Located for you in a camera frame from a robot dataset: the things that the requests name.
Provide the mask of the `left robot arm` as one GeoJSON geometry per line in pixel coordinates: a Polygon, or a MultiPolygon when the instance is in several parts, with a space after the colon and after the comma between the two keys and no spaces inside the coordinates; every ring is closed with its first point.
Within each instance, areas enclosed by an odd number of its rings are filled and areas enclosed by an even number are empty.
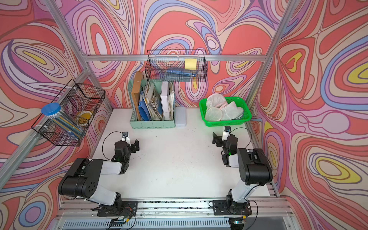
{"type": "Polygon", "coordinates": [[[130,156],[140,150],[140,143],[133,144],[127,138],[115,143],[115,156],[111,161],[77,158],[58,185],[58,193],[73,198],[82,198],[99,206],[92,209],[99,217],[134,217],[137,201],[123,201],[119,192],[111,191],[100,183],[102,175],[123,175],[130,156]]]}

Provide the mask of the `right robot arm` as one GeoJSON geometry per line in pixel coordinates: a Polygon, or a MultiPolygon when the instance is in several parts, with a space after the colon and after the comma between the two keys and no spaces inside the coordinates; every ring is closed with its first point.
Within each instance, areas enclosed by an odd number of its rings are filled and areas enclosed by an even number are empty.
{"type": "Polygon", "coordinates": [[[250,195],[273,178],[272,167],[262,149],[238,148],[238,138],[229,131],[222,136],[212,134],[212,143],[222,148],[221,158],[228,168],[239,169],[240,180],[229,190],[224,200],[213,200],[214,215],[241,215],[248,217],[252,214],[249,201],[250,195]]]}

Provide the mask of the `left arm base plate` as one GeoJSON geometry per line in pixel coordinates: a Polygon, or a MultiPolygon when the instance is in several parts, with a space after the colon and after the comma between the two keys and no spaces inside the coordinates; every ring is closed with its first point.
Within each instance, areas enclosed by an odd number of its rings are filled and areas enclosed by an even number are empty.
{"type": "Polygon", "coordinates": [[[113,206],[99,206],[98,217],[132,217],[137,213],[138,201],[122,201],[113,206]]]}

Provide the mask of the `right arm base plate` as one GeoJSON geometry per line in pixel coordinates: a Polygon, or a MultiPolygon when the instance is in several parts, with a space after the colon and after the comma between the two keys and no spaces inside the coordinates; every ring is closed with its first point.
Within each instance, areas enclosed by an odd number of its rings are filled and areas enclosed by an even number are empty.
{"type": "Polygon", "coordinates": [[[227,215],[252,215],[252,209],[249,202],[237,203],[226,200],[213,200],[212,202],[213,212],[215,216],[227,216],[227,215]]]}

